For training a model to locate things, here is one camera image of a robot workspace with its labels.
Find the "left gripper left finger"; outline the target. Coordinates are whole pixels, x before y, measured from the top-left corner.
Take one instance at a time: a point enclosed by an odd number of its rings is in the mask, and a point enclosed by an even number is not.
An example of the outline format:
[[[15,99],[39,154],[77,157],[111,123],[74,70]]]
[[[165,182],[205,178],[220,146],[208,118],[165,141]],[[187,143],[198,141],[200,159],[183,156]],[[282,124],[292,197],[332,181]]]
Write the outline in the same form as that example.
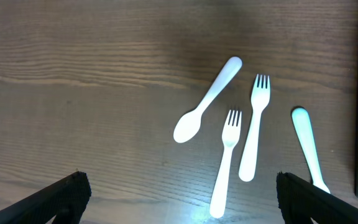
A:
[[[79,223],[90,197],[88,177],[77,171],[0,210],[0,224]]]

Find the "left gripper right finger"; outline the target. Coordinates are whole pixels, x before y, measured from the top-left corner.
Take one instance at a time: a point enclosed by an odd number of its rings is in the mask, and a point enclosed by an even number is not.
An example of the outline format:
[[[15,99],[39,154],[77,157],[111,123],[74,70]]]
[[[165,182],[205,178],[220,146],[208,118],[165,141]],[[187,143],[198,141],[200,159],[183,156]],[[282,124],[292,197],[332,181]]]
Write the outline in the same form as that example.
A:
[[[286,172],[276,178],[278,207],[286,224],[358,224],[358,208]]]

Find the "mint green plastic fork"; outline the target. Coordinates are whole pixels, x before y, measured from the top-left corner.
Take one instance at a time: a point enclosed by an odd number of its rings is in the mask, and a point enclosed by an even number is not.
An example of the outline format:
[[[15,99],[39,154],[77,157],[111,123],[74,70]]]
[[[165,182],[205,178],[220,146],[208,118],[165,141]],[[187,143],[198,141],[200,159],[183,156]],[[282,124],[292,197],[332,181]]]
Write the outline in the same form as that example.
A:
[[[328,186],[324,183],[321,173],[314,141],[313,128],[307,110],[301,107],[295,108],[291,112],[291,118],[296,135],[298,136],[298,140],[310,170],[313,185],[330,194],[331,192],[328,189]]]

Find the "white plastic fork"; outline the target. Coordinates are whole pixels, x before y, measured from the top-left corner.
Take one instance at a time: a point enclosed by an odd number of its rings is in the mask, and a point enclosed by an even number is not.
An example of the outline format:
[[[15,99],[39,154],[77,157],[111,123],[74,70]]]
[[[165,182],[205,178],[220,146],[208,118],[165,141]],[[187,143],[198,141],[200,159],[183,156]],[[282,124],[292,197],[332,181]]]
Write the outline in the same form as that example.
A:
[[[255,175],[261,115],[269,101],[270,77],[257,74],[250,97],[252,117],[239,166],[239,177],[244,182],[250,182]]]
[[[209,206],[209,213],[214,218],[221,218],[226,208],[232,152],[239,142],[241,119],[242,111],[230,110],[224,123],[222,132],[222,142],[224,146],[223,156]]]

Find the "white spoon wide handle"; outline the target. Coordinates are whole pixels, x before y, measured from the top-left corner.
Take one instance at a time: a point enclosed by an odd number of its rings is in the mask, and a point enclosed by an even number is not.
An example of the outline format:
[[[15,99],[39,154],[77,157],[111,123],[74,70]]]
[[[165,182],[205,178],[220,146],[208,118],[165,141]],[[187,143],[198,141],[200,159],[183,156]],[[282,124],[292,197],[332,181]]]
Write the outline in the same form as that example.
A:
[[[220,94],[226,85],[234,78],[242,67],[239,57],[231,57],[218,73],[209,90],[192,111],[184,114],[173,131],[173,139],[177,143],[184,143],[194,137],[201,127],[202,115],[213,100]]]

